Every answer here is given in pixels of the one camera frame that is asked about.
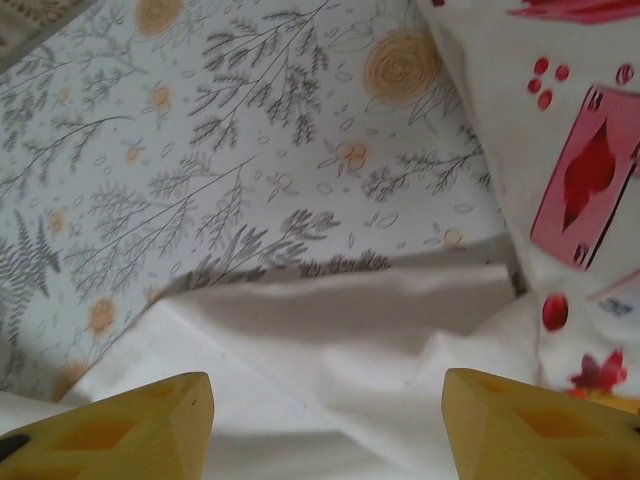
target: red berry print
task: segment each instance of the red berry print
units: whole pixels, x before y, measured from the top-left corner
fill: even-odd
[[[569,303],[562,293],[552,293],[542,306],[542,324],[549,332],[557,332],[567,323]]]
[[[546,110],[547,108],[549,108],[549,105],[551,105],[552,101],[553,93],[551,92],[551,90],[545,90],[538,97],[538,107],[540,107],[540,110]]]
[[[618,73],[616,73],[616,83],[618,85],[626,85],[633,79],[634,75],[633,65],[625,63],[618,69]]]
[[[569,78],[569,67],[566,65],[560,65],[556,69],[556,79],[560,82],[564,82],[567,78]]]
[[[533,71],[536,75],[542,75],[549,68],[549,59],[546,57],[541,57],[536,62],[536,65],[533,67]]]
[[[542,88],[542,82],[537,78],[534,78],[533,80],[531,80],[529,82],[529,85],[527,85],[527,90],[529,90],[529,93],[533,93],[533,94],[538,93],[541,88]]]

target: red lips print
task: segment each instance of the red lips print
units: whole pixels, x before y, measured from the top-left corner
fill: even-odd
[[[613,387],[627,380],[627,369],[623,363],[622,350],[614,350],[602,366],[591,355],[585,354],[582,357],[582,372],[571,377],[571,383],[576,388],[611,393]]]
[[[609,150],[605,121],[565,171],[563,231],[580,216],[592,194],[603,192],[611,185],[615,171],[616,159]]]
[[[553,293],[542,306],[542,324],[550,332],[560,330],[569,318],[569,303],[562,293]]]

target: yellow object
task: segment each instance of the yellow object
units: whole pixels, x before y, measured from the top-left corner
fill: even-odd
[[[638,480],[640,417],[482,372],[447,372],[460,480]]]
[[[0,480],[198,480],[212,422],[208,376],[179,375],[5,434],[28,441]]]
[[[640,414],[640,399],[637,398],[619,397],[605,392],[588,392],[585,394],[585,399],[606,407],[633,413],[634,415]]]

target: white cloth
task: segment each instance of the white cloth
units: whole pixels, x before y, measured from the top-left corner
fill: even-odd
[[[500,266],[199,290],[149,310],[65,402],[202,370],[204,480],[453,480],[445,371],[535,379],[535,301],[512,301]]]
[[[603,86],[627,93],[629,98],[640,93],[638,6],[610,0],[417,1],[487,154],[494,190],[527,283],[539,291],[538,315],[542,314],[548,293],[562,294],[568,300],[566,326],[556,332],[541,332],[542,383],[557,390],[573,388],[570,379],[580,374],[584,357],[601,365],[619,351],[624,354],[623,368],[628,377],[621,379],[615,391],[640,396],[640,312],[630,315],[633,321],[625,326],[588,301],[590,295],[640,268],[638,172],[627,184],[586,272],[558,261],[529,238],[538,207],[589,89]],[[527,7],[536,9],[535,4],[538,10],[557,12],[564,8],[565,14],[549,20],[511,13]],[[608,14],[597,11],[607,5]],[[584,9],[580,21],[567,16],[568,11],[586,6],[589,8]],[[614,10],[616,18],[612,21]],[[534,71],[540,58],[549,62],[544,74]],[[570,72],[566,81],[556,77],[560,67],[566,67],[565,73]],[[528,92],[529,82],[534,79],[541,82],[540,92],[549,89],[553,93],[546,110],[539,108],[538,95]],[[626,128],[631,131],[636,127]]]
[[[68,410],[66,405],[0,392],[0,435]]]

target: white sheet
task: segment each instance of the white sheet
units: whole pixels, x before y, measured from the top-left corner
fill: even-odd
[[[203,370],[216,398],[204,480],[453,480],[446,369],[534,380],[535,302],[512,300],[499,266],[191,292],[147,312],[65,402]]]

